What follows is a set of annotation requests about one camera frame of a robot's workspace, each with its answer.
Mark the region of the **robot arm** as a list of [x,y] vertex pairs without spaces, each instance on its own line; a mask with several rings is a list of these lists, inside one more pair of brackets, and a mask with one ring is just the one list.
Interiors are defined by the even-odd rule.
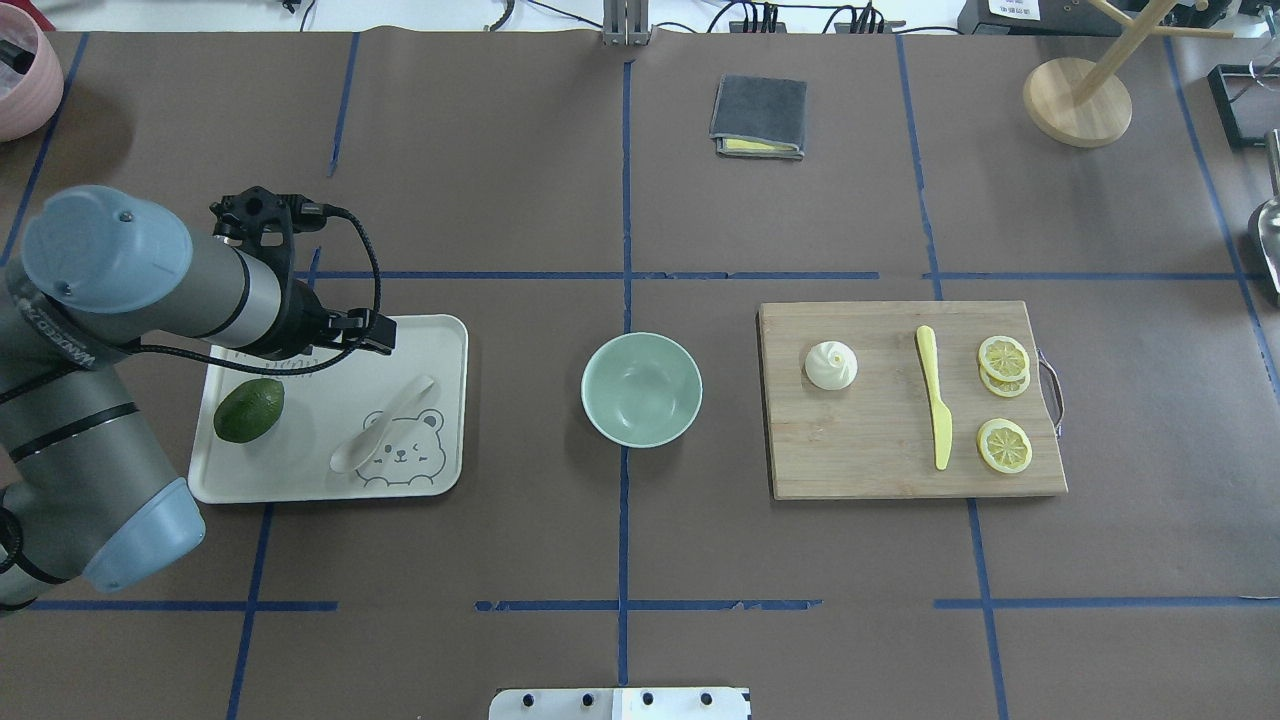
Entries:
[[294,278],[294,237],[351,211],[255,186],[211,205],[195,234],[166,208],[101,184],[51,196],[3,274],[3,614],[76,578],[131,587],[198,547],[206,525],[116,374],[129,357],[221,359],[148,345],[165,332],[270,363],[312,348],[392,354],[396,323],[324,307]]

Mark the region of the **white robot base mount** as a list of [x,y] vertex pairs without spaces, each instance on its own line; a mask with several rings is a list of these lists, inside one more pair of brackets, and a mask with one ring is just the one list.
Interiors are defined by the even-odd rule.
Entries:
[[602,687],[504,689],[489,719],[751,719],[748,688]]

